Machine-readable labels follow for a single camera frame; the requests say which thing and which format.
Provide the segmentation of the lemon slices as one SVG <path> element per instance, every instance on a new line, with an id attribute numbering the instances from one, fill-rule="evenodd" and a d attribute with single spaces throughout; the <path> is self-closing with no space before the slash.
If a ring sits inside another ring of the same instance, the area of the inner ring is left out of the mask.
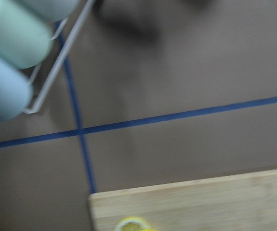
<path id="1" fill-rule="evenodd" d="M 122 219 L 114 231 L 155 231 L 155 229 L 143 218 L 128 217 Z"/>

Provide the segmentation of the blue cup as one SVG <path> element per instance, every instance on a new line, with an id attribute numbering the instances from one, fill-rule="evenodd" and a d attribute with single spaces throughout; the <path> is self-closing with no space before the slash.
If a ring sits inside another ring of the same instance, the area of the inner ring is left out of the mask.
<path id="1" fill-rule="evenodd" d="M 27 77 L 0 58 L 0 122 L 20 115 L 32 97 Z"/>

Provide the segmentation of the green cup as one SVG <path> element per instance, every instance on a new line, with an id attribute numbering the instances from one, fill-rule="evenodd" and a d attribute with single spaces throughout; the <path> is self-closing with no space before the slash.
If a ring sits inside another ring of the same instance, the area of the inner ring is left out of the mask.
<path id="1" fill-rule="evenodd" d="M 0 56 L 18 69 L 41 63 L 51 52 L 51 28 L 15 0 L 0 0 Z"/>

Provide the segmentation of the cup rack with cups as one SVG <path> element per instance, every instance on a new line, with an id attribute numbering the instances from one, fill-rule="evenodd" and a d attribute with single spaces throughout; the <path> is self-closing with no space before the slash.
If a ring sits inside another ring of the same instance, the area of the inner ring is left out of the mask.
<path id="1" fill-rule="evenodd" d="M 51 70 L 49 71 L 40 91 L 39 94 L 37 95 L 36 99 L 34 102 L 31 104 L 29 108 L 26 108 L 24 110 L 24 113 L 29 115 L 29 114 L 35 114 L 40 111 L 43 103 L 45 102 L 45 99 L 54 84 L 58 73 L 60 72 L 60 69 L 68 56 L 72 46 L 74 45 L 74 42 L 79 35 L 80 30 L 82 29 L 82 26 L 87 19 L 88 15 L 92 11 L 92 8 L 95 4 L 94 0 L 88 0 L 84 4 L 80 14 L 78 15 L 75 23 L 73 24 L 68 37 L 66 38 L 60 52 L 58 53 L 57 58 L 55 59 Z"/>

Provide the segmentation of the wooden cutting board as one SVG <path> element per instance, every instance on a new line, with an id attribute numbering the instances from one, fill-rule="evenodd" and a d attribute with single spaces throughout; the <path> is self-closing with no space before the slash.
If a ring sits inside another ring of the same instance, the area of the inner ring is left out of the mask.
<path id="1" fill-rule="evenodd" d="M 94 228 L 144 219 L 159 231 L 277 231 L 277 169 L 90 195 Z"/>

